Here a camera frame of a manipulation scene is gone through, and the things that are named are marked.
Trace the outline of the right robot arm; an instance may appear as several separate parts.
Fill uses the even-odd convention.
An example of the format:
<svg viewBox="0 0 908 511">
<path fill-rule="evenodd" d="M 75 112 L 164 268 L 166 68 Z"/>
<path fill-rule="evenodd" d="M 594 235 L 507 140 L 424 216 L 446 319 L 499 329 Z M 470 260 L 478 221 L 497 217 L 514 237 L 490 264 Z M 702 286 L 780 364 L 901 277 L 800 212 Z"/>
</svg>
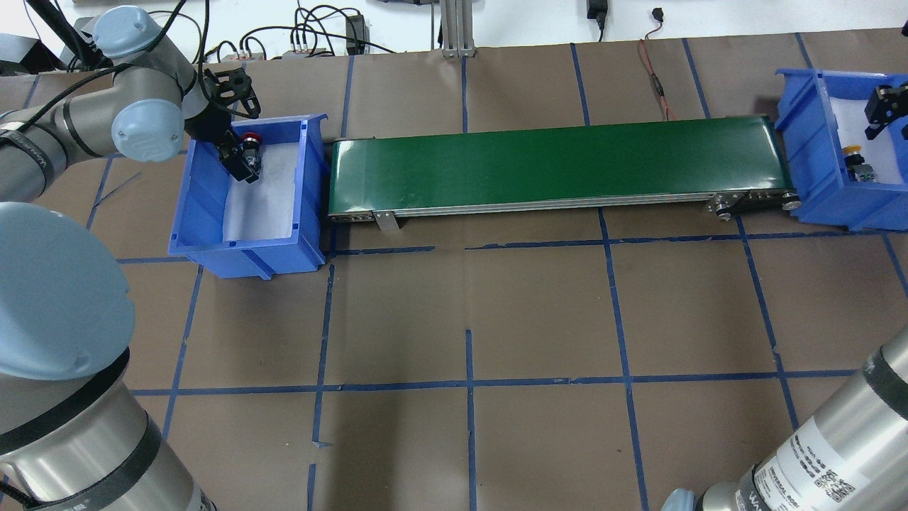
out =
<svg viewBox="0 0 908 511">
<path fill-rule="evenodd" d="M 906 75 L 785 69 L 776 126 L 809 224 L 906 229 Z M 665 510 L 904 510 L 906 331 L 868 356 L 774 453 Z"/>
</svg>

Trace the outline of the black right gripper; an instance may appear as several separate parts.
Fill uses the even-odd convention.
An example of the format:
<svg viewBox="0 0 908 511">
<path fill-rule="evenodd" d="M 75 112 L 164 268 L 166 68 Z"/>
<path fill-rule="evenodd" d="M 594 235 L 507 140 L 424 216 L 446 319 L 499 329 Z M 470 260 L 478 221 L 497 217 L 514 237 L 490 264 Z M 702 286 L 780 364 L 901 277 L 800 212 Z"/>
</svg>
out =
<svg viewBox="0 0 908 511">
<path fill-rule="evenodd" d="M 867 127 L 865 137 L 873 141 L 886 129 L 889 123 L 906 116 L 907 84 L 877 85 L 873 90 L 873 99 L 865 106 Z"/>
</svg>

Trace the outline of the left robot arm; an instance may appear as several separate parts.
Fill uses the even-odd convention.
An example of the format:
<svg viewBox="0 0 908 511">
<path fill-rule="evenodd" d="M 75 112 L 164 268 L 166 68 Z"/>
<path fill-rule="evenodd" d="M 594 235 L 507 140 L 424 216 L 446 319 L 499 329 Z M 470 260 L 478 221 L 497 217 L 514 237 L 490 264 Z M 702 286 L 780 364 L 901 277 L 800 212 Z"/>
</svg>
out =
<svg viewBox="0 0 908 511">
<path fill-rule="evenodd" d="M 23 509 L 216 509 L 128 388 L 136 311 L 89 204 L 114 159 L 238 146 L 170 27 L 115 6 L 92 27 L 107 68 L 2 114 L 2 498 Z"/>
</svg>

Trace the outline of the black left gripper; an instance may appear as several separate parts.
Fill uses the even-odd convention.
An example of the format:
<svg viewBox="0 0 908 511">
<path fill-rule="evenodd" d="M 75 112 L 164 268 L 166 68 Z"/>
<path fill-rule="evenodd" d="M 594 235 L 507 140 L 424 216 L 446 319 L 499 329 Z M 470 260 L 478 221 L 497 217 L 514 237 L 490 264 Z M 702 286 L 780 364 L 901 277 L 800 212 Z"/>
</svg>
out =
<svg viewBox="0 0 908 511">
<path fill-rule="evenodd" d="M 241 156 L 243 139 L 233 130 L 231 114 L 221 109 L 220 104 L 208 103 L 201 113 L 184 121 L 184 130 L 196 141 L 218 146 L 218 161 L 236 181 L 258 180 L 246 180 L 250 173 Z"/>
</svg>

